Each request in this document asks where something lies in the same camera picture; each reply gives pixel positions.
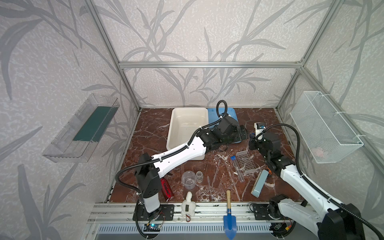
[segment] red can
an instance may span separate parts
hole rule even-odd
[[[163,192],[164,197],[166,198],[166,201],[172,200],[175,195],[173,195],[173,192],[169,186],[169,183],[165,178],[160,179],[161,180],[161,191]]]

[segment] clear plastic tray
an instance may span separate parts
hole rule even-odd
[[[240,170],[243,172],[243,175],[254,173],[258,170],[247,150],[237,152],[236,159],[240,166]]]
[[[116,97],[91,94],[43,156],[53,162],[88,162],[119,106]]]

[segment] green board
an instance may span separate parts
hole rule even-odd
[[[73,141],[99,142],[118,108],[100,106],[78,131]]]

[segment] clear measuring cup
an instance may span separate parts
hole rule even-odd
[[[183,176],[181,176],[181,183],[186,189],[193,189],[196,186],[196,174],[192,171],[183,173]]]

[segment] wooden handle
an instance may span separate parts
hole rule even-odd
[[[231,209],[231,190],[227,190],[227,208]]]

